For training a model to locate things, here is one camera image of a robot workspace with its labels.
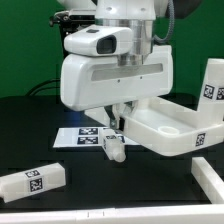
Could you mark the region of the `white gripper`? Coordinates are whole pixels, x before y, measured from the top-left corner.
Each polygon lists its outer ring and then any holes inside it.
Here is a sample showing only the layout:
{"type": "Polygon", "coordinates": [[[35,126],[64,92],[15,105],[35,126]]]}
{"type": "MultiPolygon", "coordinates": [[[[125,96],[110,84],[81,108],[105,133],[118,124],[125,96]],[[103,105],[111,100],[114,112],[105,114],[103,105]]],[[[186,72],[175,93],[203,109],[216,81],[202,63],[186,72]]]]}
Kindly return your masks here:
{"type": "Polygon", "coordinates": [[[70,109],[104,107],[112,129],[119,127],[113,105],[125,103],[130,115],[133,101],[170,92],[173,60],[170,46],[155,46],[142,65],[119,66],[116,56],[86,57],[70,54],[62,64],[60,97],[70,109]]]}

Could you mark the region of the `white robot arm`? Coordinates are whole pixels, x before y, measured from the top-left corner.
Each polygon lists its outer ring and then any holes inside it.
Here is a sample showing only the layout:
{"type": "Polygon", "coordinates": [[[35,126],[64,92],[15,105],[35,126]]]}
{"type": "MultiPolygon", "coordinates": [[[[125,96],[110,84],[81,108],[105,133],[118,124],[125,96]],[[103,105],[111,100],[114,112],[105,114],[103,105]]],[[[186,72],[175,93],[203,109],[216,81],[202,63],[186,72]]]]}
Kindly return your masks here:
{"type": "Polygon", "coordinates": [[[192,14],[203,0],[57,0],[72,22],[93,21],[63,38],[67,52],[60,97],[74,111],[92,111],[111,128],[120,105],[167,94],[173,85],[175,20],[192,14]]]}

